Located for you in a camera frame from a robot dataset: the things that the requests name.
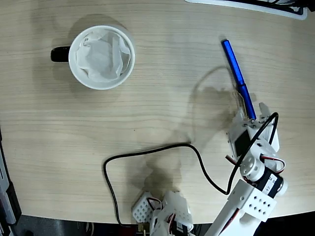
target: blue pen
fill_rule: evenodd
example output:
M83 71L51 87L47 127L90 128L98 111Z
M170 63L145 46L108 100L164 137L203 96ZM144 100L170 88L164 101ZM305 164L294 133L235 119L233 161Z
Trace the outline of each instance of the blue pen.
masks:
M246 84L243 79L243 75L241 73L241 69L237 63L231 44L227 39L223 40L221 43L226 54L228 63L230 64L237 85L237 90L244 99L247 116L249 119L256 119L256 114L254 111L254 107L252 106L250 93L247 90Z

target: white tissue paper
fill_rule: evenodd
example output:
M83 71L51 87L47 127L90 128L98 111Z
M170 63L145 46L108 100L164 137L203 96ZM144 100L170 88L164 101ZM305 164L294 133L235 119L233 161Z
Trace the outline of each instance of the white tissue paper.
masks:
M130 49L117 33L96 29L84 37L76 52L77 65L95 82L115 80L128 68Z

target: light wood surface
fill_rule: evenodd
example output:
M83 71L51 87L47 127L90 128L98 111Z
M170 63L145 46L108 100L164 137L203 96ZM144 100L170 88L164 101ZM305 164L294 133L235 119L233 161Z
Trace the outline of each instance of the light wood surface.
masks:
M225 133L237 106L223 37L255 108L263 101L280 114L289 189L273 216L315 210L315 14L298 21L184 0L3 0L0 13L0 125L23 214L116 222L103 161L189 140L226 187ZM88 89L66 63L50 62L52 48L108 23L136 42L134 71L121 86ZM109 176L123 223L143 190L180 190L195 223L212 222L227 198L186 148L113 161Z

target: white robotic arm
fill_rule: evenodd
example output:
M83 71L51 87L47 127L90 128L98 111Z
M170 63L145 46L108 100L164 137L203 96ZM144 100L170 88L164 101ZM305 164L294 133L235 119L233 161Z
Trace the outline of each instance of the white robotic arm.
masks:
M265 104L260 103L259 106L259 121L246 120L242 110L233 119L228 132L233 154L226 158L234 165L271 115ZM287 182L280 176L285 162L277 155L279 139L274 130L276 125L277 120L274 119L247 152L240 166L244 180L237 182L205 236L252 236L276 206L274 197L286 191ZM193 235L192 215L186 199L179 192L168 191L163 202L145 192L135 204L132 214L137 222L150 223L151 236Z

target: mug handle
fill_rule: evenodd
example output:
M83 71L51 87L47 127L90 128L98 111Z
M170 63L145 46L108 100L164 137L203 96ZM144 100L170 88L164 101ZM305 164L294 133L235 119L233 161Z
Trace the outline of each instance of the mug handle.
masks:
M50 52L50 60L54 62L68 62L69 50L69 46L54 48Z

